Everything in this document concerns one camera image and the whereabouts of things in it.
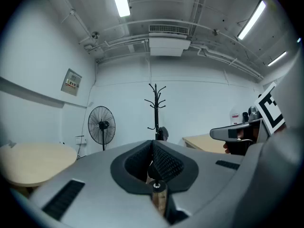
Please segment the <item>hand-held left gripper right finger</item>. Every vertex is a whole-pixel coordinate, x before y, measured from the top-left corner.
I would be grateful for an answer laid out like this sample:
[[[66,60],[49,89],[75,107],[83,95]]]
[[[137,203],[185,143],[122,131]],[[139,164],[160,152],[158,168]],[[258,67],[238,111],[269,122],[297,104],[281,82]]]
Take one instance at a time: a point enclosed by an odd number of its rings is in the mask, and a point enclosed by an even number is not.
[[[170,224],[193,216],[231,180],[241,155],[212,153],[152,142],[153,164],[167,186],[165,218]]]

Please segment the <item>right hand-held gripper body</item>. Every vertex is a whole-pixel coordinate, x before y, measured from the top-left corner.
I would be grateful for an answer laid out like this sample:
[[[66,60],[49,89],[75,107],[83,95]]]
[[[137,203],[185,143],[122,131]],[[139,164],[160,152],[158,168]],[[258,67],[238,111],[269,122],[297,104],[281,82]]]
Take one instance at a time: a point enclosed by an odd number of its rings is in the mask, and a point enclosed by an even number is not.
[[[250,107],[248,122],[253,128],[252,137],[255,143],[265,142],[271,135],[286,128],[285,119],[271,95],[275,87],[276,84],[272,82]]]

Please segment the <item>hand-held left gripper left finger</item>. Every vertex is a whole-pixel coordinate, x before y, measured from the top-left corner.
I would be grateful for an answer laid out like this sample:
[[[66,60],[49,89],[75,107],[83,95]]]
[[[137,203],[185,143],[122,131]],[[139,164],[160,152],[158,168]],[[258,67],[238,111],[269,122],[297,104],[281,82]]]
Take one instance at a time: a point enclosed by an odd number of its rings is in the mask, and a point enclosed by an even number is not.
[[[65,227],[167,227],[152,202],[152,189],[125,169],[125,161],[149,150],[139,141],[77,160],[39,187],[30,201]]]

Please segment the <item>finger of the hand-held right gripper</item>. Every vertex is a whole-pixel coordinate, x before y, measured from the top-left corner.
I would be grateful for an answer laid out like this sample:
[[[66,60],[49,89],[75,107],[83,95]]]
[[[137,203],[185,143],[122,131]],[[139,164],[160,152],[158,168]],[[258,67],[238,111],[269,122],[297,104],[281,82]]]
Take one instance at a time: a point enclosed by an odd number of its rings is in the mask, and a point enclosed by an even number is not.
[[[245,155],[249,146],[255,142],[238,139],[238,130],[248,127],[256,127],[253,124],[242,123],[227,127],[211,129],[209,134],[212,139],[224,141],[226,150],[231,154]]]

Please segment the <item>person's right hand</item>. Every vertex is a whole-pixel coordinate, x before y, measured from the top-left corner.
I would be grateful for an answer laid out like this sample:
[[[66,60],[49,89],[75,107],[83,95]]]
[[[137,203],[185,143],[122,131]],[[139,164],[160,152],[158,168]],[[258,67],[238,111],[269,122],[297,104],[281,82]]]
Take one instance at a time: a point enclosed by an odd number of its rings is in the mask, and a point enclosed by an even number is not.
[[[237,138],[256,143],[258,138],[258,133],[259,133],[258,127],[243,128],[238,130]]]

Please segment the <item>white bottle with red label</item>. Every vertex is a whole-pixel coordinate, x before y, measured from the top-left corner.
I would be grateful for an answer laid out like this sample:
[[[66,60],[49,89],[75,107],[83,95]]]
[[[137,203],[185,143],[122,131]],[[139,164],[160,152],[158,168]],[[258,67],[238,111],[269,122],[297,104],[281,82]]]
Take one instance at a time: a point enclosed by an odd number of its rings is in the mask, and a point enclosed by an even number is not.
[[[238,110],[237,107],[233,107],[230,110],[229,117],[230,117],[230,124],[231,125],[236,125],[236,124],[240,124],[241,123],[241,119],[240,119],[240,115],[239,115],[239,110]]]

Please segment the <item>wooden desk with white legs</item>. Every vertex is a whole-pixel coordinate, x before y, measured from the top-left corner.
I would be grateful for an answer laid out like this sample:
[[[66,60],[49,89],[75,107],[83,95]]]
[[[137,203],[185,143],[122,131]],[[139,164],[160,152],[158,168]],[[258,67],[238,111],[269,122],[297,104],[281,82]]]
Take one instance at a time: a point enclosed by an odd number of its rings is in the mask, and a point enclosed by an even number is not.
[[[183,137],[188,148],[213,153],[226,153],[223,147],[224,141],[212,139],[209,134]]]

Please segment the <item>round beige table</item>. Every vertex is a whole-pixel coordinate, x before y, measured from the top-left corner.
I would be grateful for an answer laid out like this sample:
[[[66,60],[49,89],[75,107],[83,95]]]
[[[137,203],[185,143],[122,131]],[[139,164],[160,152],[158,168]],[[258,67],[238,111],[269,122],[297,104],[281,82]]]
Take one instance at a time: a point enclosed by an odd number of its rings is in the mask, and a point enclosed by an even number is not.
[[[60,143],[17,143],[0,147],[0,173],[20,187],[37,187],[71,166],[72,147]]]

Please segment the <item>dark grey hat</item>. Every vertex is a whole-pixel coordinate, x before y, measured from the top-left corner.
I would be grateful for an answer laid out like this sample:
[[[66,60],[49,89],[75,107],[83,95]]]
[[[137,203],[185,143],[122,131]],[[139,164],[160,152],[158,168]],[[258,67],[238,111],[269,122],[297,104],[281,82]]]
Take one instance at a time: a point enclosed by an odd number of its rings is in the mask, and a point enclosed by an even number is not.
[[[168,130],[164,126],[160,127],[159,132],[158,132],[158,139],[157,140],[167,141],[168,138],[169,138]]]

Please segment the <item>black coat rack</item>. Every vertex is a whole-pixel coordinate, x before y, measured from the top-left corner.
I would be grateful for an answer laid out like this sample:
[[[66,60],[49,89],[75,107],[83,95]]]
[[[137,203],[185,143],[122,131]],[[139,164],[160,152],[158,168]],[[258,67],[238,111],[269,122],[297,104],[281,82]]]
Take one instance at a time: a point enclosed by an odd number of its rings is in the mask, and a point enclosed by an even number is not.
[[[164,106],[159,107],[159,103],[163,103],[165,100],[159,101],[159,98],[161,96],[161,90],[163,90],[165,87],[161,88],[160,90],[157,90],[157,85],[152,86],[149,83],[149,86],[152,88],[154,93],[154,103],[146,100],[147,102],[150,102],[150,106],[154,109],[154,128],[148,128],[150,130],[155,130],[155,140],[158,139],[158,132],[159,132],[159,108],[164,108]],[[148,168],[148,175],[152,179],[152,181],[149,182],[150,185],[153,187],[154,193],[161,193],[165,191],[166,189],[166,183],[161,179],[159,173],[157,172],[154,162],[151,162],[149,168]]]

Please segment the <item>white ceiling air conditioner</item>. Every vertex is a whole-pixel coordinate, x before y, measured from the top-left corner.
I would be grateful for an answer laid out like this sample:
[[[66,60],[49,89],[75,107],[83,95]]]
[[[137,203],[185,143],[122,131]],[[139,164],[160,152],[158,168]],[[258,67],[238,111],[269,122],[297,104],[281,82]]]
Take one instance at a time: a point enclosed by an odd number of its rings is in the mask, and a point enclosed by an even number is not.
[[[189,28],[175,25],[152,24],[149,26],[151,56],[181,57],[190,47],[187,40]]]

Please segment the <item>black pedestal fan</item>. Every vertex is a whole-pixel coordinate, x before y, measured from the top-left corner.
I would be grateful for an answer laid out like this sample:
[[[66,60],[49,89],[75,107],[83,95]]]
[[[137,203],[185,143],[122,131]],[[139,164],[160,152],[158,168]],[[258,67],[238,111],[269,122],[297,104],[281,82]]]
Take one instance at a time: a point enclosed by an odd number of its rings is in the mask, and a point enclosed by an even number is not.
[[[106,150],[115,135],[115,119],[112,112],[105,106],[92,110],[88,118],[88,130],[92,139]]]

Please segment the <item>grey wall trunking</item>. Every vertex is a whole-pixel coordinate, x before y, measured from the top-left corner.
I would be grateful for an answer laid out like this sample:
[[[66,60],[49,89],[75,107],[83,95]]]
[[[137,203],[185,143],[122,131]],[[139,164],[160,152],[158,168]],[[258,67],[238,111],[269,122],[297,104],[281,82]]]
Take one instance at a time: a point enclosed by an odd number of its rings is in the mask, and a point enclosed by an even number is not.
[[[24,100],[29,100],[35,103],[43,104],[43,105],[48,105],[56,108],[63,108],[65,104],[80,107],[85,109],[85,106],[73,104],[73,103],[68,103],[62,100],[54,99],[49,96],[45,96],[42,94],[39,94],[37,92],[28,90],[24,87],[21,87],[15,83],[12,83],[2,77],[0,77],[0,91],[8,93],[10,95],[19,97]]]

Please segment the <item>grey wall electrical panel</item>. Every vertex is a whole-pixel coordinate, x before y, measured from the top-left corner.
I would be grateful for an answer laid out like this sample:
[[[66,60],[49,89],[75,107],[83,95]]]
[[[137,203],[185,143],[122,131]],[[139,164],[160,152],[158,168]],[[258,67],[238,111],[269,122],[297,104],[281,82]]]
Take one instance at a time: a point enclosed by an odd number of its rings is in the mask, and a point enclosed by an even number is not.
[[[61,86],[61,91],[77,96],[81,79],[82,77],[78,73],[69,68]]]

